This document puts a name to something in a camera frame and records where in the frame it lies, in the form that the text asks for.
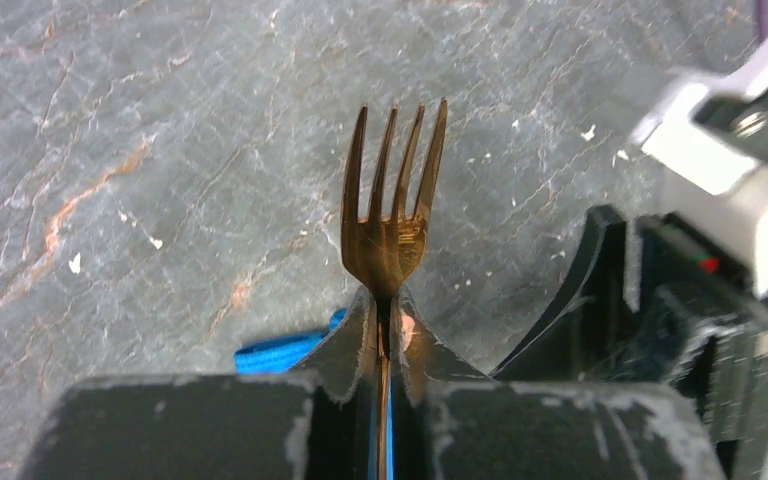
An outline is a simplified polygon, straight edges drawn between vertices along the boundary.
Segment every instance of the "blue object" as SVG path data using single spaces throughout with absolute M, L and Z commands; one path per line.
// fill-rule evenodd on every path
M 346 309 L 340 309 L 331 316 L 328 332 L 313 332 L 302 335 L 267 340 L 243 347 L 234 353 L 237 373 L 284 373 L 310 353 L 328 333 L 331 333 L 346 317 Z M 393 480 L 393 412 L 387 408 L 387 479 Z

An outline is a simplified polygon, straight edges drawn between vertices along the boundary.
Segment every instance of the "marble surface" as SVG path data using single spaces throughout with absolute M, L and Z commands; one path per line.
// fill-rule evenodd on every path
M 242 344 L 326 324 L 356 286 L 337 219 L 363 101 L 373 152 L 391 103 L 401 150 L 417 102 L 449 100 L 430 245 L 409 284 L 488 370 L 554 294 L 588 206 L 655 207 L 658 167 L 590 118 L 600 92 L 636 63 L 733 67 L 748 12 L 0 0 L 0 479 L 80 378 L 228 372 Z

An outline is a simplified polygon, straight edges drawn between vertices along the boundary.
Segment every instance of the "metal fork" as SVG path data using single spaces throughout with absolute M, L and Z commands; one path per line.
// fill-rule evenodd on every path
M 399 169 L 398 183 L 393 195 L 393 208 L 389 216 L 382 214 L 384 197 L 384 177 L 387 173 L 387 160 L 390 156 L 390 144 L 396 128 L 398 107 L 390 111 L 390 120 L 369 200 L 369 213 L 366 217 L 358 216 L 360 194 L 360 170 L 363 157 L 363 143 L 366 133 L 367 105 L 360 109 L 355 126 L 349 157 L 346 162 L 346 178 L 343 183 L 343 207 L 340 230 L 340 250 L 343 266 L 372 293 L 377 309 L 377 360 L 378 399 L 376 411 L 377 426 L 377 471 L 378 478 L 387 478 L 387 395 L 390 390 L 390 303 L 399 286 L 413 273 L 422 261 L 425 243 L 428 239 L 428 222 L 431 218 L 431 202 L 440 170 L 443 155 L 443 140 L 448 113 L 446 99 L 440 101 L 437 122 L 428 156 L 422 171 L 422 180 L 417 192 L 414 212 L 405 213 L 408 184 L 419 130 L 425 107 L 420 103 L 416 112 L 413 129 L 408 138 L 405 156 Z

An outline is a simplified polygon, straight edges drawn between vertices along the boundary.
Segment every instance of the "fork tine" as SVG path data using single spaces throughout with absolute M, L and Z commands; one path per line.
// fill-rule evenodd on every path
M 352 146 L 349 148 L 349 158 L 346 160 L 346 178 L 343 181 L 343 212 L 342 231 L 347 231 L 347 226 L 354 225 L 358 221 L 358 203 L 360 196 L 360 167 L 363 159 L 363 139 L 366 133 L 366 111 L 364 103 L 358 114 L 355 133 L 352 137 Z
M 372 193 L 369 196 L 369 221 L 381 218 L 381 204 L 384 199 L 384 177 L 387 176 L 387 159 L 390 157 L 390 144 L 393 143 L 393 131 L 396 129 L 396 115 L 399 107 L 390 110 L 390 120 L 387 122 L 387 132 L 381 141 L 381 153 L 378 155 L 378 166 L 375 168 L 375 179 L 372 183 Z
M 399 180 L 396 182 L 396 193 L 393 195 L 393 218 L 405 216 L 405 206 L 408 200 L 408 184 L 410 183 L 410 171 L 413 166 L 413 157 L 416 154 L 416 144 L 419 142 L 419 129 L 422 127 L 422 116 L 425 114 L 425 105 L 420 102 L 416 109 L 416 119 L 413 121 L 413 129 L 408 139 L 408 147 L 405 149 L 405 158 L 399 169 Z
M 434 188 L 437 186 L 437 174 L 440 172 L 440 160 L 443 158 L 443 140 L 446 136 L 446 118 L 449 109 L 446 99 L 440 101 L 440 109 L 437 111 L 437 122 L 434 125 L 434 134 L 431 136 L 431 144 L 428 147 L 428 157 L 422 169 L 422 181 L 419 184 L 419 192 L 416 195 L 414 218 L 428 219 L 431 217 L 431 201 L 434 199 Z

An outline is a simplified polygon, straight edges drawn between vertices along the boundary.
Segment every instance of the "screw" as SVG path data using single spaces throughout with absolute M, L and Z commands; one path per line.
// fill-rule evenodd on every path
M 767 123 L 767 117 L 764 115 L 764 112 L 753 112 L 740 119 L 736 125 L 733 125 L 734 133 L 739 138 L 746 138 L 758 133 L 764 128 L 765 123 Z

